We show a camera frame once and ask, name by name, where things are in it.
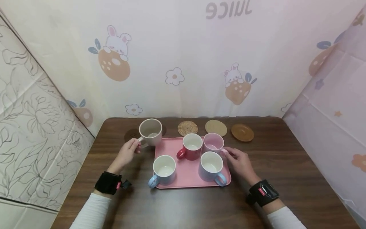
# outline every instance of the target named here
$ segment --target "wooden table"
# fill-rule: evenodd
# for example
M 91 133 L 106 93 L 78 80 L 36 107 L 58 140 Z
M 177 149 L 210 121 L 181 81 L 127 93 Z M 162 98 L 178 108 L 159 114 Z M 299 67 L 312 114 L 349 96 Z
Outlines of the wooden table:
M 281 200 L 308 228 L 358 228 L 350 214 L 311 161 L 285 122 L 280 118 L 216 118 L 228 127 L 225 145 L 249 154 L 257 174 L 268 179 Z M 124 134 L 138 128 L 144 119 L 106 120 L 52 226 L 69 228 L 93 191 L 100 174 L 108 168 L 124 144 Z M 178 124 L 191 120 L 204 136 L 209 118 L 159 118 L 166 126 L 164 137 L 180 137 Z M 254 131 L 254 140 L 234 139 L 230 128 L 244 123 Z M 137 155 L 123 171 L 133 184 L 113 197 L 104 228 L 264 228 L 265 216 L 244 201 L 245 182 L 232 170 L 230 185 L 220 188 L 158 190 L 147 186 L 152 176 L 154 148 Z

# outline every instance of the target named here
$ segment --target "beige mug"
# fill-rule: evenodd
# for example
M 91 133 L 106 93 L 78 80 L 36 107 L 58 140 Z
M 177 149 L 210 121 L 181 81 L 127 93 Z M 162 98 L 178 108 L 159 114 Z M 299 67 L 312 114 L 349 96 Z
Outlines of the beige mug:
M 141 134 L 141 137 L 138 140 L 140 142 L 146 142 L 146 144 L 141 146 L 142 148 L 145 148 L 147 145 L 157 146 L 163 137 L 163 125 L 159 120 L 154 118 L 143 121 L 140 124 L 138 131 Z

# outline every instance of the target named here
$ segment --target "pink wall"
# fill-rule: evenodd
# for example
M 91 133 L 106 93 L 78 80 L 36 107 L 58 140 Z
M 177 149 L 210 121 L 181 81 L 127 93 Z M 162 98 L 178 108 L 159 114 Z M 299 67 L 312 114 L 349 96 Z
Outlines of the pink wall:
M 355 21 L 349 27 L 284 116 L 343 203 L 353 214 L 358 214 L 355 218 L 360 225 L 366 222 L 366 25 L 363 23 Z

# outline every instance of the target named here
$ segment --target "wall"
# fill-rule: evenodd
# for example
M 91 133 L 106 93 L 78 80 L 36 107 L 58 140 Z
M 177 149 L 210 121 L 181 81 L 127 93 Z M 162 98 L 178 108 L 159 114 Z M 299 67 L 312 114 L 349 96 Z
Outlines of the wall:
M 366 26 L 363 9 L 284 120 L 366 228 Z
M 1 19 L 0 52 L 1 228 L 49 228 L 94 138 Z
M 337 43 L 365 0 L 3 2 L 96 134 L 107 117 L 282 117 L 322 63 L 316 44 Z

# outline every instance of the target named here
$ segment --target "pink mug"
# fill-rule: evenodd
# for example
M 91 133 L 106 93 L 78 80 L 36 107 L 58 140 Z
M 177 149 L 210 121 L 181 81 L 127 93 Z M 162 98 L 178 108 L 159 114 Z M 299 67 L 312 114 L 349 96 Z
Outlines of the pink mug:
M 222 152 L 228 153 L 224 148 L 224 139 L 217 133 L 208 133 L 203 138 L 203 148 L 202 153 L 206 153 L 208 151 L 215 152 L 221 155 Z
M 179 160 L 196 160 L 201 156 L 202 138 L 197 134 L 187 134 L 183 138 L 183 148 L 178 151 Z

